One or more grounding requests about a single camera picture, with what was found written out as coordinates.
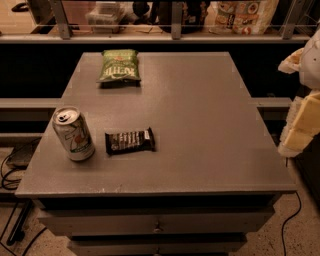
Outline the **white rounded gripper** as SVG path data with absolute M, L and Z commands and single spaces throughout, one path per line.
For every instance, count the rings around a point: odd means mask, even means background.
M 299 71 L 301 84 L 310 89 L 320 89 L 320 30 L 309 39 L 304 49 L 294 51 L 283 60 L 278 70 L 287 74 Z M 311 92 L 304 98 L 296 96 L 286 117 L 278 152 L 284 157 L 295 157 L 319 133 L 320 92 Z

